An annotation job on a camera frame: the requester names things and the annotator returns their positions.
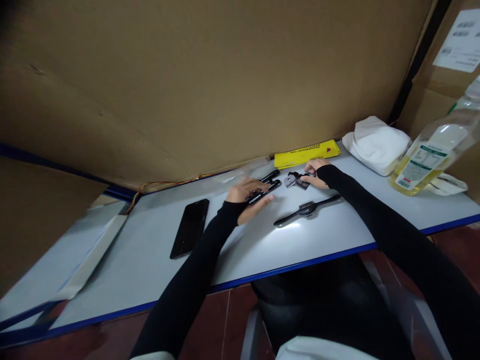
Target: hand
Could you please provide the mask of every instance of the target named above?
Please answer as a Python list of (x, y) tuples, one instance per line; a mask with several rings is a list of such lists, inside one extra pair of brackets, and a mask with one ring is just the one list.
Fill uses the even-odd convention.
[[(245, 178), (240, 183), (232, 186), (228, 191), (225, 201), (229, 203), (244, 203), (249, 195), (254, 191), (269, 191), (270, 184), (263, 183), (257, 179)], [(247, 208), (238, 217), (238, 225), (246, 224), (262, 211), (272, 200), (273, 195), (267, 195), (258, 200), (255, 204), (247, 206)]]
[[(317, 170), (325, 165), (331, 165), (332, 163), (328, 160), (324, 159), (313, 159), (309, 160), (305, 165), (305, 172), (310, 172), (310, 174), (314, 175), (317, 173)], [(314, 187), (318, 189), (330, 189), (329, 186), (318, 177), (312, 176), (302, 176), (300, 180), (312, 184)]]

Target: yellow liquid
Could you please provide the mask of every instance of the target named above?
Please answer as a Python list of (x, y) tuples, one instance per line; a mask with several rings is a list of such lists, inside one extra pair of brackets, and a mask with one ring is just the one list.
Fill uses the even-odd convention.
[(439, 166), (437, 166), (436, 169), (434, 169), (431, 173), (429, 173), (427, 176), (425, 176), (423, 178), (423, 180), (420, 181), (413, 189), (406, 189), (403, 186), (400, 186), (395, 182), (395, 180), (397, 180), (397, 178), (402, 173), (405, 166), (407, 166), (409, 161), (410, 161), (410, 158), (408, 156), (405, 156), (402, 159), (402, 161), (398, 164), (398, 166), (396, 167), (392, 176), (390, 177), (390, 180), (388, 180), (388, 183), (390, 184), (390, 186), (392, 188), (394, 188), (398, 192), (402, 193), (403, 195), (413, 196), (416, 193), (418, 193), (420, 190), (422, 190), (424, 187), (426, 187), (438, 175), (440, 175), (441, 173), (443, 173), (445, 171), (446, 166), (444, 166), (444, 165), (449, 161), (449, 158), (447, 157), (445, 160), (443, 160), (441, 162), (441, 164)]

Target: small mechanical part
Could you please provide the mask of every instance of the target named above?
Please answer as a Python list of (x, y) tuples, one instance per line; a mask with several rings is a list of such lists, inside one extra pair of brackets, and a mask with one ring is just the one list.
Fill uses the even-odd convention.
[(296, 171), (289, 172), (288, 176), (283, 180), (283, 183), (285, 186), (288, 188), (291, 188), (292, 186), (298, 186), (300, 189), (307, 190), (309, 187), (310, 183), (306, 181), (300, 180), (302, 176), (310, 176), (310, 174), (299, 174)]
[(314, 214), (315, 210), (320, 206), (320, 205), (324, 205), (324, 204), (328, 204), (328, 203), (331, 203), (331, 202), (334, 202), (338, 199), (340, 199), (342, 196), (340, 194), (338, 195), (335, 195), (327, 200), (323, 200), (323, 201), (320, 201), (320, 202), (313, 202), (313, 201), (309, 201), (309, 202), (306, 202), (302, 205), (300, 205), (298, 207), (298, 210), (291, 213), (290, 215), (288, 216), (285, 216), (285, 217), (282, 217), (281, 219), (278, 219), (277, 221), (275, 221), (273, 223), (273, 225), (275, 226), (280, 226), (284, 223), (286, 223), (288, 220), (296, 217), (297, 215), (299, 216), (303, 216), (303, 217), (310, 217)]
[[(280, 175), (280, 171), (274, 170), (271, 173), (269, 173), (267, 176), (265, 176), (263, 179), (260, 181), (265, 184), (270, 184), (268, 188), (268, 192), (272, 192), (276, 188), (278, 188), (282, 182), (280, 180), (273, 180), (276, 178), (278, 175)], [(263, 198), (267, 193), (265, 191), (254, 191), (252, 195), (249, 195), (246, 198), (246, 202), (249, 203), (250, 205), (255, 204), (258, 200)]]

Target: white cloth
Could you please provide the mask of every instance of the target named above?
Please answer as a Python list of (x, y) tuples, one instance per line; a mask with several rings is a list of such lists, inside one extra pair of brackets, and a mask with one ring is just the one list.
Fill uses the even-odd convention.
[(406, 133), (376, 116), (357, 122), (355, 131), (341, 141), (350, 154), (381, 176), (390, 175), (411, 143)]
[(465, 182), (458, 180), (456, 177), (448, 175), (444, 172), (430, 181), (425, 188), (434, 194), (442, 196), (463, 193), (469, 189)]
[[(132, 360), (174, 360), (166, 351), (136, 356)], [(356, 348), (318, 337), (297, 336), (278, 350), (276, 360), (378, 360)]]

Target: bottle label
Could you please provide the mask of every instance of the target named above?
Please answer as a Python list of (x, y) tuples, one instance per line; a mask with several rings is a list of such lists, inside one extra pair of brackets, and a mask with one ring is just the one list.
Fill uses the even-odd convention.
[(431, 143), (424, 143), (413, 153), (410, 161), (396, 178), (395, 183), (412, 190), (448, 156), (448, 150)]

